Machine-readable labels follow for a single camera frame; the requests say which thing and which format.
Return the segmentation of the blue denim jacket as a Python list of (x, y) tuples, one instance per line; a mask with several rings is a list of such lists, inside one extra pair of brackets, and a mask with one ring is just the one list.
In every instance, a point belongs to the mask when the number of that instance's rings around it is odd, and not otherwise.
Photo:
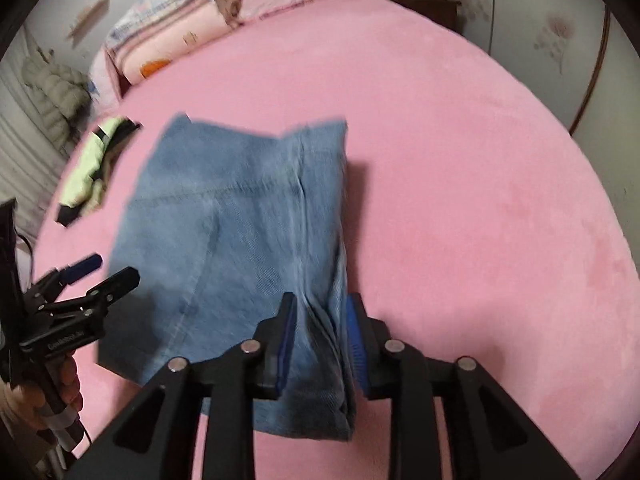
[(139, 286), (108, 312), (98, 361), (145, 384), (174, 356), (198, 362), (250, 338), (290, 292), (297, 300), (282, 396), (256, 429), (347, 441), (355, 385), (346, 328), (344, 120), (280, 138), (177, 116), (140, 174), (110, 268)]

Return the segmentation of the green and black folded garment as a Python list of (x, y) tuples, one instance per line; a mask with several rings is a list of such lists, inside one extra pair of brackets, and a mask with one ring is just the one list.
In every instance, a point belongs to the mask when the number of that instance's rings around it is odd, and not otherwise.
[(106, 118), (94, 127), (63, 182), (56, 223), (67, 228), (102, 206), (119, 157), (141, 128), (140, 122), (124, 116)]

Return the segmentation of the beige curtain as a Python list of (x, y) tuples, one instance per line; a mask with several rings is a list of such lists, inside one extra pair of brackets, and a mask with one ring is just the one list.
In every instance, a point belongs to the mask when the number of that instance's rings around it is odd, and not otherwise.
[(24, 83), (23, 63), (37, 55), (35, 39), (22, 26), (1, 60), (1, 199), (17, 200), (16, 225), (30, 240), (38, 236), (70, 146), (70, 127), (48, 126)]

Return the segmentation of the pink bed sheet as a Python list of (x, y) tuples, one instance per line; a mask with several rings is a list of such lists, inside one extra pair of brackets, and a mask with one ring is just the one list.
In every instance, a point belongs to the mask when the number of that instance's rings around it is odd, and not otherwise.
[[(244, 25), (132, 88), (142, 128), (102, 206), (49, 211), (43, 274), (110, 257), (124, 210), (180, 115), (280, 138), (346, 122), (347, 291), (427, 356), (475, 356), (582, 478), (639, 421), (639, 277), (605, 190), (563, 125), (462, 37), (387, 0), (314, 0)], [(99, 432), (130, 380), (82, 370)]]

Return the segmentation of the grey puffer jacket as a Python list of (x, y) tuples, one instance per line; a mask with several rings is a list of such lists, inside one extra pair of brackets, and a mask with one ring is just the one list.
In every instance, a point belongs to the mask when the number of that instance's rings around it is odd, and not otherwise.
[(89, 115), (87, 76), (40, 55), (26, 56), (20, 75), (29, 118), (52, 148), (67, 155)]

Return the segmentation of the pink folded quilt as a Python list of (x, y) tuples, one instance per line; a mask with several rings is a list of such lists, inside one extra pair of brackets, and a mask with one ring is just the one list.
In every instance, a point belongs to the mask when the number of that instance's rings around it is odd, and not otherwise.
[(194, 4), (145, 29), (113, 54), (116, 70), (140, 84), (162, 68), (239, 26), (239, 0)]

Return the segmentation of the dark wooden nightstand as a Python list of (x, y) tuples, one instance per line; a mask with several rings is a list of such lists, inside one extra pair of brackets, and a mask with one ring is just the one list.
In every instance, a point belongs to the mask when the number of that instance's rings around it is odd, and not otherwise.
[(457, 30), (458, 3), (454, 0), (390, 0), (453, 32)]

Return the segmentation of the wooden wall shelf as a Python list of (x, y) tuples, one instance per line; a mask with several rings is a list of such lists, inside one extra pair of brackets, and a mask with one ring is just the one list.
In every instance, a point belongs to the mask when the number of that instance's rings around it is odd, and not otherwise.
[(70, 26), (70, 32), (66, 36), (73, 47), (80, 44), (90, 30), (107, 16), (110, 4), (111, 0), (96, 0), (76, 16), (74, 24)]

